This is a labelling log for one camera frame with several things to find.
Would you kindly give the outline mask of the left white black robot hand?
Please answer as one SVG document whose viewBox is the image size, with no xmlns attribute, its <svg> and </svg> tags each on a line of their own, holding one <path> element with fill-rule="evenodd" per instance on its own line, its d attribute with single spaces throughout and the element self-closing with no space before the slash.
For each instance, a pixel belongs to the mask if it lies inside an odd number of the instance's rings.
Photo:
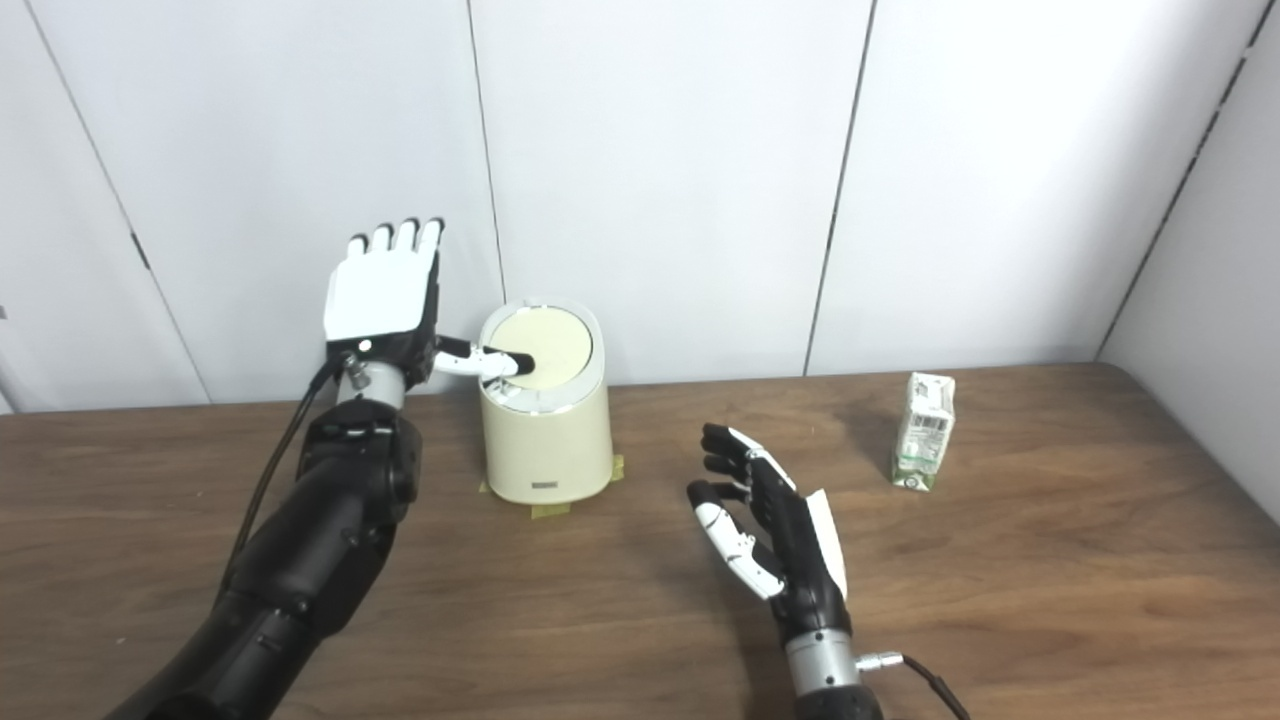
<svg viewBox="0 0 1280 720">
<path fill-rule="evenodd" d="M 326 286 L 326 360 L 379 363 L 396 369 L 408 389 L 436 369 L 484 380 L 532 374 L 535 360 L 529 354 L 438 332 L 444 229 L 439 217 L 408 218 L 349 240 Z"/>
</svg>

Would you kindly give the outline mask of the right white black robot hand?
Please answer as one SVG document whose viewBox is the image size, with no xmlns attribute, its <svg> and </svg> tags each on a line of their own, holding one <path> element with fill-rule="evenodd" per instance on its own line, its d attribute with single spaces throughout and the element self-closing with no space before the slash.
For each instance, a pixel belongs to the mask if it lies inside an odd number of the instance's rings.
<svg viewBox="0 0 1280 720">
<path fill-rule="evenodd" d="M 760 443 L 714 423 L 701 428 L 704 468 L 723 482 L 695 480 L 687 498 L 726 566 L 771 606 L 780 641 L 851 635 L 844 552 L 826 492 L 800 493 Z"/>
</svg>

